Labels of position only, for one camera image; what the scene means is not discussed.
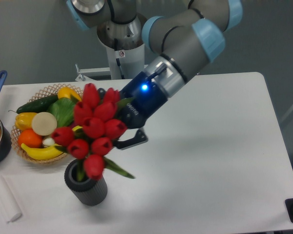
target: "yellow banana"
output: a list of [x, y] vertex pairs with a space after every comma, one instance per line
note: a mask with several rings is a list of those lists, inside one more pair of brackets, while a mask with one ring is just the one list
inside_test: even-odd
[[57, 144], [54, 144], [52, 146], [46, 147], [46, 148], [30, 148], [24, 143], [21, 145], [21, 148], [26, 151], [26, 153], [35, 160], [48, 160], [55, 158], [61, 154], [63, 154], [62, 151], [57, 150], [54, 146]]

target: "black vase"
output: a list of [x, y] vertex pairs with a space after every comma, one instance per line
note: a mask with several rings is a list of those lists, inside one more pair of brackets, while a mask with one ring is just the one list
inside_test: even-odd
[[85, 181], [78, 182], [76, 180], [77, 162], [76, 159], [67, 166], [64, 173], [65, 183], [83, 204], [88, 206], [98, 205], [106, 197], [106, 182], [103, 177], [98, 181], [87, 178]]

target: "blue indicator light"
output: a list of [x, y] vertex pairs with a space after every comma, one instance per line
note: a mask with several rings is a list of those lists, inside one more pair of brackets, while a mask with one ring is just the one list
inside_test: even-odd
[[144, 84], [144, 85], [141, 86], [141, 89], [142, 89], [143, 91], [146, 91], [146, 90], [148, 90], [148, 86], [147, 86], [146, 84]]

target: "wicker fruit basket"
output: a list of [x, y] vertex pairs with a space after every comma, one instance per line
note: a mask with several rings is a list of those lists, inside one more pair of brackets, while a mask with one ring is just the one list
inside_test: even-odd
[[[37, 92], [34, 96], [32, 96], [32, 98], [28, 101], [28, 102], [32, 102], [34, 100], [46, 97], [46, 96], [50, 96], [53, 94], [57, 94], [59, 89], [61, 89], [62, 87], [69, 87], [73, 90], [75, 90], [80, 97], [83, 96], [83, 90], [79, 87], [75, 87], [73, 85], [66, 85], [66, 84], [54, 84], [53, 86], [48, 86], [45, 87], [43, 90], [39, 90], [39, 92]], [[14, 125], [12, 127], [12, 131], [11, 131], [11, 141], [12, 141], [12, 148], [15, 150], [15, 152], [18, 154], [18, 156], [20, 156], [21, 158], [23, 158], [24, 160], [28, 161], [28, 162], [32, 162], [32, 163], [36, 163], [36, 164], [49, 164], [52, 162], [56, 162], [62, 158], [64, 158], [67, 154], [61, 154], [58, 157], [55, 157], [53, 159], [49, 159], [49, 160], [35, 160], [33, 158], [31, 158], [30, 156], [28, 156], [28, 154], [18, 145], [18, 138], [19, 135], [21, 134], [20, 129], [16, 128], [16, 126]]]

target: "orange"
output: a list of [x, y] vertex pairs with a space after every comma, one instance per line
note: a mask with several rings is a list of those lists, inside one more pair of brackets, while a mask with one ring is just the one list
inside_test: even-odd
[[30, 148], [40, 148], [42, 145], [42, 136], [35, 133], [32, 129], [27, 129], [19, 135], [18, 145], [21, 146], [22, 143]]

